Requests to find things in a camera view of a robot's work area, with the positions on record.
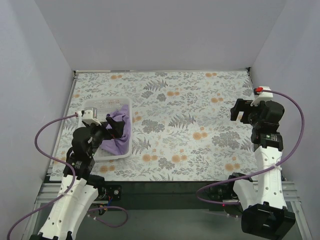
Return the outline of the purple t shirt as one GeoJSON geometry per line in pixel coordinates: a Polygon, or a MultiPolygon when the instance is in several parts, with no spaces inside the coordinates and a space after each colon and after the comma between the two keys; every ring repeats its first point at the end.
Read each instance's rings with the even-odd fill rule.
{"type": "Polygon", "coordinates": [[[127,104],[106,115],[106,129],[112,139],[103,140],[100,148],[112,155],[124,155],[128,152],[131,137],[130,109],[127,104]]]}

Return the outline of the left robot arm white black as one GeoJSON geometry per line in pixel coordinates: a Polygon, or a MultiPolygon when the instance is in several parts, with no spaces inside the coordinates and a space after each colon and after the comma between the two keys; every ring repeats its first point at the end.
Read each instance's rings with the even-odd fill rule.
{"type": "Polygon", "coordinates": [[[50,214],[38,234],[31,235],[32,240],[74,240],[89,207],[99,195],[104,179],[91,174],[94,155],[103,141],[123,136],[125,121],[107,116],[100,122],[90,116],[83,117],[82,122],[84,126],[72,134],[57,199],[51,202],[50,214]]]}

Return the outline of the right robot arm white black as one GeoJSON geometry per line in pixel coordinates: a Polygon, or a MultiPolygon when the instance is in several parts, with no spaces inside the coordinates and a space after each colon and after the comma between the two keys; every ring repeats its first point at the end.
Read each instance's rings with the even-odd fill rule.
{"type": "Polygon", "coordinates": [[[283,155],[283,138],[278,132],[284,107],[272,100],[254,104],[239,98],[230,110],[235,121],[242,112],[241,123],[252,126],[251,142],[257,161],[257,190],[250,177],[233,183],[241,207],[241,229],[244,233],[269,240],[281,240],[296,222],[293,212],[288,211],[283,195],[281,167],[277,164],[283,155]]]}

